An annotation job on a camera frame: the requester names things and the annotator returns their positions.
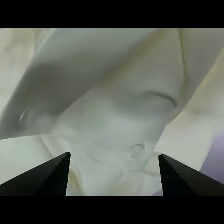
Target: purple fabric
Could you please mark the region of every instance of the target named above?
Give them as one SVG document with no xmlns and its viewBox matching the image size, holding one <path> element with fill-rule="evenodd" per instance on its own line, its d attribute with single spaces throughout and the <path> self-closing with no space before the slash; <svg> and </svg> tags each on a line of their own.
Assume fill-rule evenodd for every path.
<svg viewBox="0 0 224 224">
<path fill-rule="evenodd" d="M 200 172 L 224 184 L 224 131 L 214 138 Z M 163 192 L 153 196 L 163 196 Z"/>
</svg>

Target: purple surface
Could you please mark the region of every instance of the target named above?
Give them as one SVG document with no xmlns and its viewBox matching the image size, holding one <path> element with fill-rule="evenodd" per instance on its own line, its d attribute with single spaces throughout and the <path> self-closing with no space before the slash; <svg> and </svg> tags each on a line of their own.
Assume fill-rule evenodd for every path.
<svg viewBox="0 0 224 224">
<path fill-rule="evenodd" d="M 214 138 L 200 172 L 224 184 L 224 131 Z M 153 196 L 163 196 L 163 192 Z"/>
</svg>

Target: white fabric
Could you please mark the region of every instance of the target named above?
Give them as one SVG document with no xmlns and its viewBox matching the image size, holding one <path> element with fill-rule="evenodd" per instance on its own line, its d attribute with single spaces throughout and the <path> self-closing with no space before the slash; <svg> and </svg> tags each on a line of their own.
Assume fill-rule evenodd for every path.
<svg viewBox="0 0 224 224">
<path fill-rule="evenodd" d="M 220 54 L 224 29 L 52 29 L 41 43 L 25 43 L 35 55 L 9 102 L 5 96 L 0 123 L 1 138 L 41 134 L 19 138 L 39 148 L 34 157 L 40 153 L 24 169 L 70 151 L 68 195 L 152 195 L 161 188 L 154 149 L 200 168 L 217 122 L 205 115 L 207 107 L 197 114 L 194 108 L 211 88 L 220 101 L 217 87 L 203 82 L 200 97 L 184 106 Z M 224 81 L 217 80 L 221 88 Z M 14 91 L 15 84 L 6 89 Z M 215 108 L 222 117 L 223 107 Z M 0 150 L 9 141 L 21 153 L 29 148 L 15 138 L 0 141 Z"/>
</svg>

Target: cream fabric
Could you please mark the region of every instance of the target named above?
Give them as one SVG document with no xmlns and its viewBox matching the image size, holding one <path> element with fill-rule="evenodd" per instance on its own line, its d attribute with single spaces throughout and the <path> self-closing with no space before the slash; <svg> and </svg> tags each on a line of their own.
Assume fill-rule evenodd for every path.
<svg viewBox="0 0 224 224">
<path fill-rule="evenodd" d="M 26 71 L 19 84 L 4 85 L 14 94 L 3 97 L 0 123 L 1 138 L 30 136 L 2 140 L 0 150 L 14 142 L 26 154 L 32 143 L 18 139 L 36 147 L 37 160 L 23 170 L 70 151 L 68 195 L 152 195 L 161 189 L 157 153 L 200 168 L 222 126 L 214 119 L 216 113 L 222 119 L 222 106 L 213 99 L 222 100 L 223 81 L 208 72 L 224 46 L 224 29 L 51 29 L 39 40 L 39 30 L 10 32 L 28 36 L 28 30 Z M 11 42 L 13 49 L 23 49 L 21 43 Z"/>
</svg>

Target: crumpled white cloth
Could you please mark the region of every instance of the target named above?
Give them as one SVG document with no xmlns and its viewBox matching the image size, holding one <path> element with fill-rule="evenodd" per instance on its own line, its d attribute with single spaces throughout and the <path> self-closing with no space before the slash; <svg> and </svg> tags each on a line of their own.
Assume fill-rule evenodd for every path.
<svg viewBox="0 0 224 224">
<path fill-rule="evenodd" d="M 64 151 L 72 154 L 68 195 L 152 195 L 161 189 L 161 152 L 200 169 L 222 126 L 213 117 L 222 119 L 223 107 L 213 101 L 222 101 L 224 81 L 214 84 L 209 71 L 224 29 L 39 31 L 0 30 L 1 43 L 5 33 L 12 38 L 1 57 L 21 66 L 5 73 L 11 81 L 0 89 L 1 182 Z M 0 71 L 13 68 L 9 61 Z"/>
</svg>

